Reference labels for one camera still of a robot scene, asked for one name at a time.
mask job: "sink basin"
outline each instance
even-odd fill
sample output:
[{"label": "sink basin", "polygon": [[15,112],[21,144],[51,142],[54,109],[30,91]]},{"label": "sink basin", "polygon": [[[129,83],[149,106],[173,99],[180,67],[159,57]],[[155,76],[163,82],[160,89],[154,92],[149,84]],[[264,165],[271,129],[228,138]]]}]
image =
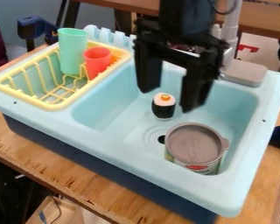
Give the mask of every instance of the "sink basin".
[{"label": "sink basin", "polygon": [[[103,29],[101,35],[94,26],[85,30],[92,40],[129,48],[124,44],[127,39],[119,41],[121,33]],[[105,35],[113,35],[113,42]],[[268,71],[256,88],[216,80],[202,107],[184,114],[177,106],[171,120],[156,119],[151,113],[153,95],[166,92],[179,102],[183,75],[183,68],[164,63],[161,87],[143,94],[130,59],[66,108],[46,111],[0,92],[0,111],[217,214],[234,217],[241,211],[275,126],[280,73]],[[208,125],[230,142],[217,175],[199,175],[165,160],[165,146],[158,138],[184,122]]]}]

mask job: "dish rack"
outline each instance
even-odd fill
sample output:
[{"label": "dish rack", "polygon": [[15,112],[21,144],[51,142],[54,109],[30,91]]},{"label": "dish rack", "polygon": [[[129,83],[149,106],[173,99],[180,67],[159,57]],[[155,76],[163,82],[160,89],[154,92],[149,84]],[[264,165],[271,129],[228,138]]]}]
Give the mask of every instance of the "dish rack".
[{"label": "dish rack", "polygon": [[88,79],[85,63],[80,65],[79,74],[63,74],[56,45],[0,76],[0,91],[42,109],[63,109],[130,58],[130,52],[121,48],[92,40],[87,42],[87,48],[96,46],[107,47],[111,51],[111,64],[93,80]]}]

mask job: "tin can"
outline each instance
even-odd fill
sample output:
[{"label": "tin can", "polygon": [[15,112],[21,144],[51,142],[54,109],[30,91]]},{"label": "tin can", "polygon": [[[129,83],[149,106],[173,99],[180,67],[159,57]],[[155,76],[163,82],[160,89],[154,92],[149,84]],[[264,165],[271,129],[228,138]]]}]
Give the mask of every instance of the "tin can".
[{"label": "tin can", "polygon": [[217,173],[229,142],[216,130],[196,122],[181,123],[165,137],[165,158],[193,172]]}]

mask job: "can lid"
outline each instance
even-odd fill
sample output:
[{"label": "can lid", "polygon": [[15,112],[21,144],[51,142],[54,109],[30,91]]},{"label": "can lid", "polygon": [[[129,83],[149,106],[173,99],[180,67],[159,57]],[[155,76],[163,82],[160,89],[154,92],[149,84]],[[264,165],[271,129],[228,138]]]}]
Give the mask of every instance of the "can lid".
[{"label": "can lid", "polygon": [[228,140],[206,125],[182,123],[168,131],[165,146],[180,162],[198,165],[220,159]]}]

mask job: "sink drain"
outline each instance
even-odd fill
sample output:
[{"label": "sink drain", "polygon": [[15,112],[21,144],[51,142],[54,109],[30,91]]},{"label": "sink drain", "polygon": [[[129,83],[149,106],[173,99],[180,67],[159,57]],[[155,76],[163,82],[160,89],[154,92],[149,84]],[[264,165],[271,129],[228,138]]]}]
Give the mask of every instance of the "sink drain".
[{"label": "sink drain", "polygon": [[157,138],[157,141],[160,142],[161,144],[165,144],[165,136],[159,136]]}]

